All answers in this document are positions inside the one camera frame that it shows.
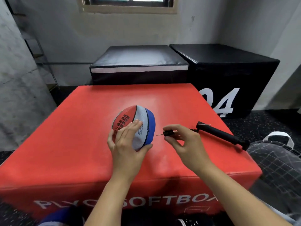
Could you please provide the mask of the black ball pump with needle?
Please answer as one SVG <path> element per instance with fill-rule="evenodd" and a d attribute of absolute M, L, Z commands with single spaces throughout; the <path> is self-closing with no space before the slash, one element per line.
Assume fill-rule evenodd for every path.
<path fill-rule="evenodd" d="M 246 151 L 250 147 L 250 140 L 240 138 L 223 130 L 217 129 L 212 125 L 198 121 L 194 128 L 190 128 L 194 133 L 197 133 L 204 144 L 220 144 L 227 147 L 234 146 L 236 150 Z"/>

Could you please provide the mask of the window with dark frame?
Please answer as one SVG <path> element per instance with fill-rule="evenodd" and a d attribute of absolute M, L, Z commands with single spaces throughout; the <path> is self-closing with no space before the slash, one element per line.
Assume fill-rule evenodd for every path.
<path fill-rule="evenodd" d="M 100 14 L 167 14 L 178 12 L 179 0 L 76 0 L 79 10 Z"/>

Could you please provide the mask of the red white blue ball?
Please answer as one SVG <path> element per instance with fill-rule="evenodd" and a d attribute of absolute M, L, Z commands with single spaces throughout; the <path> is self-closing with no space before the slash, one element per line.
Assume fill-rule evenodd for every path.
<path fill-rule="evenodd" d="M 115 137 L 118 130 L 126 127 L 130 122 L 134 122 L 135 120 L 142 121 L 142 125 L 135 133 L 132 143 L 133 149 L 139 151 L 142 147 L 151 144 L 153 141 L 156 122 L 154 114 L 150 110 L 139 105 L 123 109 L 113 121 L 112 130 Z"/>

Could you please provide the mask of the person's left forearm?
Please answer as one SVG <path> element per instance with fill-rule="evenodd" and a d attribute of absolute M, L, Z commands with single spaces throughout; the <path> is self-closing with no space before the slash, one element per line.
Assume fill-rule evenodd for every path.
<path fill-rule="evenodd" d="M 133 180 L 133 176 L 113 175 L 84 226 L 121 226 L 123 202 Z"/>

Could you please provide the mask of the person's right forearm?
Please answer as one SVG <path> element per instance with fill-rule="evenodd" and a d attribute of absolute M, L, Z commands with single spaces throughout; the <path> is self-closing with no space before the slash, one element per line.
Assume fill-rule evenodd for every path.
<path fill-rule="evenodd" d="M 191 170 L 210 188 L 235 226 L 293 226 L 212 163 Z"/>

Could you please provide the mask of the low black white-striped plyo box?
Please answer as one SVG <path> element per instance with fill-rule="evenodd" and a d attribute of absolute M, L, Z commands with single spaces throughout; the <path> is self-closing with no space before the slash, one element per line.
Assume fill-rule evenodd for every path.
<path fill-rule="evenodd" d="M 189 64 L 167 45 L 111 46 L 90 67 L 92 85 L 186 83 Z"/>

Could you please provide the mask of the black shoe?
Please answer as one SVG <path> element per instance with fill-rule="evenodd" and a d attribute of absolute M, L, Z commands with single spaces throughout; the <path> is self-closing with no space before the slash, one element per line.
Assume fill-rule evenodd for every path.
<path fill-rule="evenodd" d="M 174 226 L 215 226 L 212 217 L 205 213 L 181 214 Z"/>

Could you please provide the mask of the person's right hand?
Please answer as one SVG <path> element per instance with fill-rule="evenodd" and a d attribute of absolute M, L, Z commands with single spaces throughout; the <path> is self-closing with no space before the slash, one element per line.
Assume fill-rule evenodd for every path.
<path fill-rule="evenodd" d="M 170 137 L 175 138 L 182 145 L 182 150 L 177 154 L 188 169 L 200 176 L 206 169 L 213 167 L 201 137 L 197 133 L 180 124 L 163 127 L 163 131 L 171 130 L 174 134 Z"/>

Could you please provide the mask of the blue cloth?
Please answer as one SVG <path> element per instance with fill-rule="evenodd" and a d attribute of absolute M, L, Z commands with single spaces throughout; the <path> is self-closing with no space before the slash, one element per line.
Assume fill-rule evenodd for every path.
<path fill-rule="evenodd" d="M 70 206 L 44 217 L 37 226 L 84 226 L 81 207 Z"/>

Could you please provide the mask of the red soft plyo box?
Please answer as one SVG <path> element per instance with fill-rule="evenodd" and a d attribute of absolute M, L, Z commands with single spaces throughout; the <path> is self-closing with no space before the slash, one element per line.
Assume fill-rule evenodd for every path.
<path fill-rule="evenodd" d="M 232 134 L 189 83 L 79 86 L 0 165 L 0 201 L 38 220 L 71 205 L 89 213 L 111 177 L 107 137 L 113 121 L 134 105 L 154 114 L 155 135 L 168 124 L 194 129 L 198 121 Z M 163 136 L 155 136 L 152 144 L 123 209 L 210 215 L 223 210 Z"/>

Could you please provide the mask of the tall black plyo box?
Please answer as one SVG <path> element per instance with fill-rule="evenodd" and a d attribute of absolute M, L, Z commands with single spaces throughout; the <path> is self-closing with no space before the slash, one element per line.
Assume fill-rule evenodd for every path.
<path fill-rule="evenodd" d="M 192 84 L 222 119 L 253 110 L 280 60 L 221 44 L 170 45 L 188 64 Z"/>

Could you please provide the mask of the person's left hand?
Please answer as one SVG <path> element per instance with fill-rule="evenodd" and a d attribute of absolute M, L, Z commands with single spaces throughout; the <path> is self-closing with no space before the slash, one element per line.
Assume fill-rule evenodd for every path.
<path fill-rule="evenodd" d="M 138 120 L 138 129 L 141 125 L 142 121 Z M 136 156 L 136 151 L 133 149 L 132 143 L 122 141 L 122 133 L 125 128 L 118 130 L 116 136 L 113 138 L 115 148 L 111 152 L 113 164 L 112 176 L 126 175 L 135 178 L 140 171 L 145 156 Z"/>

